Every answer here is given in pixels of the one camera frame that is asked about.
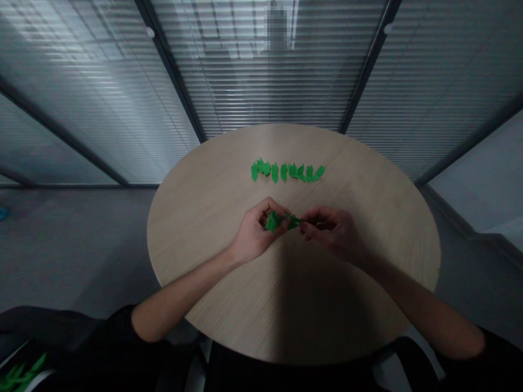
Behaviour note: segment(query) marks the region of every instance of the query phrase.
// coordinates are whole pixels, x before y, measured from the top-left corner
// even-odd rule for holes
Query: hand
[[[335,256],[361,268],[371,258],[349,211],[316,206],[307,211],[300,223],[305,241],[315,240]]]
[[[274,233],[265,230],[271,211],[274,211],[280,217],[285,217],[285,213],[290,214],[287,208],[282,207],[270,197],[263,199],[250,210],[247,210],[236,237],[228,248],[234,262],[245,264],[261,256],[273,242],[287,232],[290,223],[289,218],[285,218]]]

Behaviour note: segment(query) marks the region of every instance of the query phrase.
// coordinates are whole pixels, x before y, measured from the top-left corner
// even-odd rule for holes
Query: wood grain
[[[251,179],[254,160],[326,165],[307,184]],[[365,241],[434,290],[440,244],[412,182],[352,138],[320,128],[269,124],[228,132],[185,156],[154,198],[147,238],[162,286],[225,248],[244,212],[267,196],[301,216],[321,204],[350,210]],[[330,364],[370,354],[408,320],[358,269],[293,230],[215,286],[187,319],[213,340],[276,363]]]

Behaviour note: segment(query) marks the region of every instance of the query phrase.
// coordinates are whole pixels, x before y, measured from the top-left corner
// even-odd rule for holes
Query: blue object
[[[9,215],[9,210],[4,207],[0,207],[0,222],[7,218]]]

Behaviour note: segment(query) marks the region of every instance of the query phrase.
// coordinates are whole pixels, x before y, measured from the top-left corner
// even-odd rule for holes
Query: horizontal blinds
[[[153,0],[205,135],[262,123],[338,130],[383,0]]]
[[[403,0],[347,131],[413,181],[523,91],[523,3]]]
[[[0,74],[130,183],[199,145],[133,1],[0,2]]]
[[[115,185],[105,173],[0,95],[2,167],[41,185]]]

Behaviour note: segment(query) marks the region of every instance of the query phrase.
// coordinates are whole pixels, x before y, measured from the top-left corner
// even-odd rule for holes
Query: gray floor
[[[145,228],[154,190],[0,189],[0,312],[18,305],[107,317],[159,288]],[[473,322],[523,348],[523,273],[503,254],[471,242],[429,201],[442,246],[436,294]],[[195,331],[183,323],[173,341]],[[428,345],[411,328],[408,334]],[[379,370],[408,390],[398,364]]]

